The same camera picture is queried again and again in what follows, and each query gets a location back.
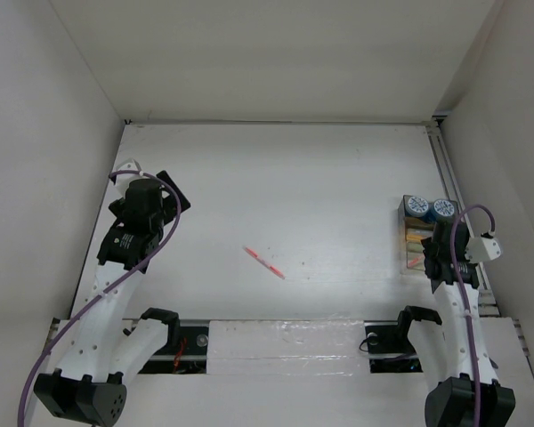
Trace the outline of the red thin pen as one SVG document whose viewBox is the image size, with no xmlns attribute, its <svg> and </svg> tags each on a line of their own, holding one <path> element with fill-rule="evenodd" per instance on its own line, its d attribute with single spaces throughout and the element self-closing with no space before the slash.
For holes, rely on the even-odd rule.
<svg viewBox="0 0 534 427">
<path fill-rule="evenodd" d="M 272 274 L 274 274 L 275 276 L 277 276 L 278 278 L 280 279 L 285 279 L 285 275 L 283 274 L 282 271 L 280 271 L 279 269 L 277 269 L 274 265 L 272 265 L 271 263 L 267 262 L 266 260 L 264 260 L 264 258 L 258 254 L 255 250 L 247 247 L 247 246 L 244 246 L 243 247 L 243 250 L 249 255 L 251 256 L 252 258 L 254 258 L 258 263 L 260 263 L 262 266 L 264 266 L 265 269 L 269 270 Z"/>
</svg>

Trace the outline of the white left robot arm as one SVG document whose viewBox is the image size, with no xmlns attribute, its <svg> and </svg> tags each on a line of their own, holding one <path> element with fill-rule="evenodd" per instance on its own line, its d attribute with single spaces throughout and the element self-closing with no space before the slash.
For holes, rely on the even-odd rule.
<svg viewBox="0 0 534 427">
<path fill-rule="evenodd" d="M 33 367 L 23 389 L 52 416 L 91 426 L 115 425 L 127 385 L 151 356 L 181 344 L 180 318 L 171 310 L 146 309 L 131 331 L 121 325 L 150 261 L 169 242 L 190 201 L 166 171 L 121 169 L 109 178 L 121 196 L 109 205 L 115 220 L 101 241 L 90 294 L 43 354 L 72 331 L 69 348 L 52 372 Z"/>
</svg>

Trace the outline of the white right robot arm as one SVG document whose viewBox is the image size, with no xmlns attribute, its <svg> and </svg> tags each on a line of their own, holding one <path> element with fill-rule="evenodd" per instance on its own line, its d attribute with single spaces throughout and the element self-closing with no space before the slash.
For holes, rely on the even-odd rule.
<svg viewBox="0 0 534 427">
<path fill-rule="evenodd" d="M 428 426 L 504 426 L 516 405 L 514 391 L 498 380 L 484 340 L 471 243 L 460 220 L 435 224 L 422 246 L 436 306 L 405 307 L 393 329 L 396 344 L 415 350 L 425 374 Z"/>
</svg>

